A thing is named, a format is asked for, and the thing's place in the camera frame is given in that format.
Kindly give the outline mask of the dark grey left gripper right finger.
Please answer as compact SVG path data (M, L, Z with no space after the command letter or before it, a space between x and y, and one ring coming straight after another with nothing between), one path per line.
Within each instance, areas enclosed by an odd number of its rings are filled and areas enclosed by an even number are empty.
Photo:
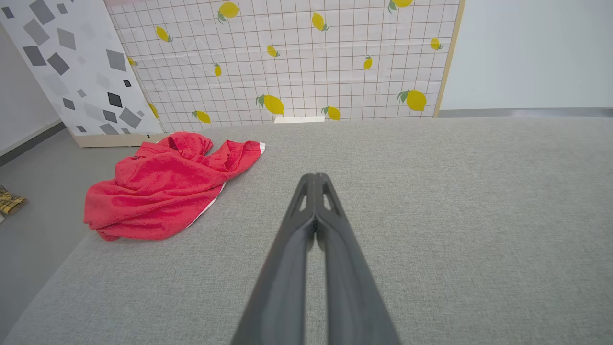
M327 174L315 175L316 240L325 254L328 343L398 345L400 338Z

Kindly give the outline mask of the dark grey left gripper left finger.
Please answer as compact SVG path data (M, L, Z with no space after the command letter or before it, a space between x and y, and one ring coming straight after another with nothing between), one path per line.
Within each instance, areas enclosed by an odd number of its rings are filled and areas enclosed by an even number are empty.
M315 237L315 175L298 182L263 264L233 345L302 345L308 252Z

